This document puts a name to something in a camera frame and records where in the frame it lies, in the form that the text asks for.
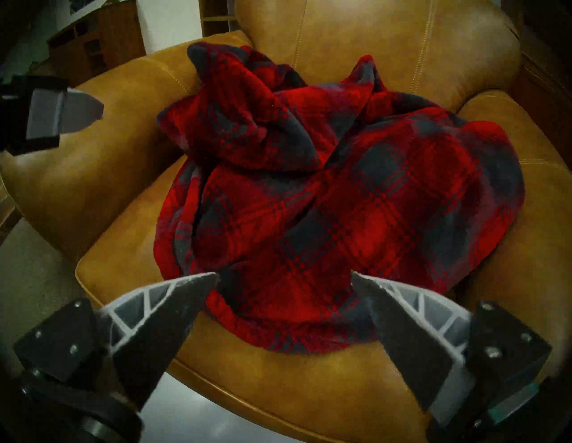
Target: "blanket fold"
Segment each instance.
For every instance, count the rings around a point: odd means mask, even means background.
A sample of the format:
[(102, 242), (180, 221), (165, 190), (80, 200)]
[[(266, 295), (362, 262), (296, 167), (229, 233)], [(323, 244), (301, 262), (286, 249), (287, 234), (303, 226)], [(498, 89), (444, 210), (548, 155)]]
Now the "blanket fold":
[(317, 86), (248, 47), (195, 43), (188, 55), (202, 88), (157, 118), (188, 159), (154, 256), (165, 279), (218, 272), (205, 310), (252, 345), (375, 340), (351, 270), (445, 293), (523, 204), (498, 125), (388, 91), (369, 55)]

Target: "leather armchair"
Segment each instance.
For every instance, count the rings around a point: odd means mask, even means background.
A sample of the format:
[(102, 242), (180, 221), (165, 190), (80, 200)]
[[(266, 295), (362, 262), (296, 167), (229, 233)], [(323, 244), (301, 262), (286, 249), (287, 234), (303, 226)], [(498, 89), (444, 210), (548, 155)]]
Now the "leather armchair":
[[(422, 95), (468, 120), (500, 124), (522, 165), (526, 199), (506, 238), (450, 297), (474, 309), (493, 299), (554, 350), (557, 374), (572, 338), (572, 177), (505, 92), (521, 65), (513, 23), (487, 0), (237, 0), (242, 31), (206, 41), (248, 45), (291, 64), (310, 84), (344, 78), (371, 54), (389, 89)], [(0, 156), (24, 217), (77, 263), (96, 305), (161, 280), (155, 224), (183, 159), (156, 115), (200, 84), (189, 43), (133, 60), (80, 86), (105, 104), (58, 149)], [(204, 315), (170, 373), (223, 407), (304, 441), (425, 441), (418, 407), (378, 342), (325, 355), (254, 348)]]

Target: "gray floor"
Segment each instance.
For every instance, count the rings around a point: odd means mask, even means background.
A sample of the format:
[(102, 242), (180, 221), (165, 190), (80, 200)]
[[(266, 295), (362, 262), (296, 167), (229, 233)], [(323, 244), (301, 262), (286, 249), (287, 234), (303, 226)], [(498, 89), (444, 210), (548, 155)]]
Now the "gray floor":
[[(0, 352), (12, 375), (21, 365), (12, 344), (83, 290), (74, 269), (21, 220), (0, 246)], [(165, 374), (141, 412), (141, 441), (291, 443), (190, 390)]]

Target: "red plaid blanket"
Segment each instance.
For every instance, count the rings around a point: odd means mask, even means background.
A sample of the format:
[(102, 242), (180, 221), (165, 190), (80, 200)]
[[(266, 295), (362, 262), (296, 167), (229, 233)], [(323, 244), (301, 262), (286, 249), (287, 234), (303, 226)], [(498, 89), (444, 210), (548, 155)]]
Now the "red plaid blanket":
[(504, 131), (388, 91), (371, 56), (308, 86), (248, 48), (196, 43), (201, 91), (158, 124), (187, 153), (157, 223), (165, 279), (216, 271), (205, 310), (286, 353), (376, 339), (350, 271), (445, 293), (524, 199)]

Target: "stitching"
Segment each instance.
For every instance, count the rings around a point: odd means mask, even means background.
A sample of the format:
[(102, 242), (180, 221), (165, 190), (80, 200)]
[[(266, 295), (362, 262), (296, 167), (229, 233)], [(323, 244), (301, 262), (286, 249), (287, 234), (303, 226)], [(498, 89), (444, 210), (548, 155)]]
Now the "stitching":
[(423, 64), (427, 55), (427, 49), (429, 48), (429, 39), (431, 39), (430, 31), (433, 27), (433, 19), (435, 17), (435, 5), (436, 0), (431, 0), (431, 4), (429, 5), (429, 16), (427, 17), (427, 24), (425, 25), (425, 35), (423, 36), (423, 43), (421, 45), (421, 52), (419, 53), (419, 59), (417, 60), (417, 66), (415, 67), (415, 74), (413, 74), (413, 80), (411, 81), (411, 87), (409, 88), (410, 93), (414, 93), (417, 90), (417, 86), (419, 85), (419, 80), (421, 78)]
[(302, 13), (302, 19), (298, 25), (298, 35), (296, 36), (296, 49), (292, 57), (292, 67), (296, 69), (296, 64), (298, 63), (298, 53), (300, 52), (300, 43), (302, 42), (302, 25), (304, 24), (304, 18), (306, 17), (306, 10), (308, 9), (308, 0), (304, 5), (304, 12)]
[(151, 63), (152, 65), (157, 66), (160, 70), (166, 72), (169, 76), (171, 76), (173, 78), (173, 80), (175, 80), (177, 82), (177, 84), (179, 86), (181, 86), (181, 89), (185, 92), (186, 95), (189, 95), (189, 91), (187, 90), (187, 88), (185, 88), (185, 86), (179, 81), (179, 79), (177, 77), (175, 77), (175, 75), (173, 74), (173, 72), (171, 71), (171, 69), (169, 69), (166, 64), (158, 62), (156, 60), (150, 59), (150, 58), (140, 58), (139, 60), (143, 60), (146, 62)]
[(569, 176), (572, 177), (572, 172), (568, 169), (565, 165), (561, 163), (556, 163), (550, 160), (543, 160), (541, 158), (525, 158), (519, 161), (521, 165), (543, 165), (543, 166), (550, 166), (555, 167), (557, 169), (562, 169), (563, 171), (568, 172)]

